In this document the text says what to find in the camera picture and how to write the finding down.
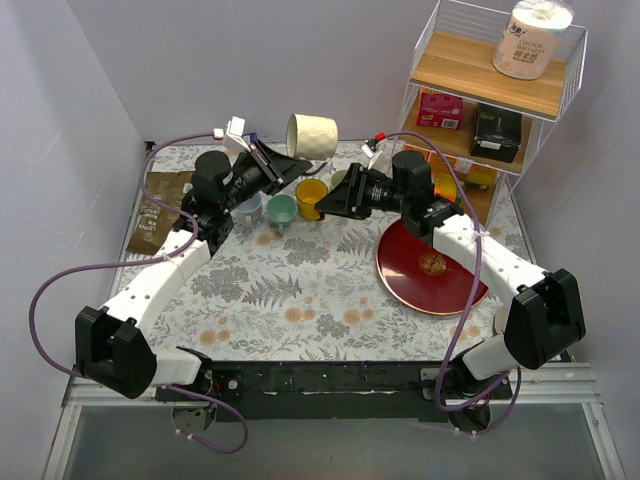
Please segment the light green mug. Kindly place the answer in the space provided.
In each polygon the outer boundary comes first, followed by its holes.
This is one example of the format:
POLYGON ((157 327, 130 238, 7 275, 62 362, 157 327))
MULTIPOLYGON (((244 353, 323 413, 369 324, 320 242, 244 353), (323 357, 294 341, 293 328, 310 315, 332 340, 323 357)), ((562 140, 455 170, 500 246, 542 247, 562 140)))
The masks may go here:
POLYGON ((335 172, 330 180, 330 189, 335 189, 344 180, 347 173, 347 170, 339 170, 335 172))

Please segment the beige ribbed mug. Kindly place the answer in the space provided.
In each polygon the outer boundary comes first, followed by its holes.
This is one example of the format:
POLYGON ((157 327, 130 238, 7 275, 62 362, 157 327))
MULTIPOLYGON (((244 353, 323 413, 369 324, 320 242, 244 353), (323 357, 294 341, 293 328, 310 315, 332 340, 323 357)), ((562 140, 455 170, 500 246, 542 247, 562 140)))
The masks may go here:
POLYGON ((332 118, 291 114, 287 123, 286 150, 292 158, 330 160, 337 149, 338 125, 332 118))

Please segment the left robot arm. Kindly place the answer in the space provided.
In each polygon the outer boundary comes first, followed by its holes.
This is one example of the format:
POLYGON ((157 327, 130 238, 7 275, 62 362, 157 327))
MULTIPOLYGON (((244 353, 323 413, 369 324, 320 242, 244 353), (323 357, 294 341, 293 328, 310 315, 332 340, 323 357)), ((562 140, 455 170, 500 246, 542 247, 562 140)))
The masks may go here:
POLYGON ((229 160, 221 151, 201 154, 181 214, 154 264, 101 308, 85 307, 75 320, 80 374, 127 398, 151 386, 178 385, 193 400, 213 386, 205 356, 187 348, 153 349, 147 338, 167 304, 227 239, 232 211, 255 194, 280 192, 312 164, 280 154, 261 141, 229 160))

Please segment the white footed cup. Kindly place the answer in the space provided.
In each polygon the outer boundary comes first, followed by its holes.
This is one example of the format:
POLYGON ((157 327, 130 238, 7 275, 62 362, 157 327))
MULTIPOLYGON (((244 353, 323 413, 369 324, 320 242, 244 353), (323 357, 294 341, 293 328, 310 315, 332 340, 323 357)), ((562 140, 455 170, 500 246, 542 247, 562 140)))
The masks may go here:
POLYGON ((257 227, 262 220, 262 197, 256 193, 236 207, 240 224, 246 229, 257 227))

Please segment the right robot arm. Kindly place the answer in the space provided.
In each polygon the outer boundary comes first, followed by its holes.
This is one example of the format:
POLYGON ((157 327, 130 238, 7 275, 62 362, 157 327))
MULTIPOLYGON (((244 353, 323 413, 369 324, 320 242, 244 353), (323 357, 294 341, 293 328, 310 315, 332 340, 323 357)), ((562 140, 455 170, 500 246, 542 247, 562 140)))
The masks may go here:
POLYGON ((565 269, 549 272, 529 263, 485 235, 461 207, 436 194, 419 152, 394 155, 390 176, 351 164, 315 208, 358 220, 375 210, 395 212, 410 234, 498 296, 507 309, 503 330, 457 355, 437 380, 454 393, 475 397, 499 374, 517 367, 536 370, 586 334, 576 278, 565 269))

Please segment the yellow enamel mug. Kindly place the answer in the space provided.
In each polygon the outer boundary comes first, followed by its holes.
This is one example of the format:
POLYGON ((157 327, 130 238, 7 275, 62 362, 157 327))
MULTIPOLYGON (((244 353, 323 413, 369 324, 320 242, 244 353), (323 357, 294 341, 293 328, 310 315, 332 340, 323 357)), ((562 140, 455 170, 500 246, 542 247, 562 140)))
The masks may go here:
POLYGON ((295 189, 298 214, 307 221, 321 221, 324 216, 316 209, 316 204, 328 194, 326 184, 318 179, 306 179, 295 189))

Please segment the teal mug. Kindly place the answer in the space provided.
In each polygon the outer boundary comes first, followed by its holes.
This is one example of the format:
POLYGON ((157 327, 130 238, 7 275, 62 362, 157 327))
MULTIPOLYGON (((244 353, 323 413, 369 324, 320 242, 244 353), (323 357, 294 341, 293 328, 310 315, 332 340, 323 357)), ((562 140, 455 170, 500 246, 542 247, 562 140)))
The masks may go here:
POLYGON ((294 197, 279 194, 273 196, 267 203, 267 216, 277 227, 279 233, 283 233, 297 215, 297 203, 294 197))

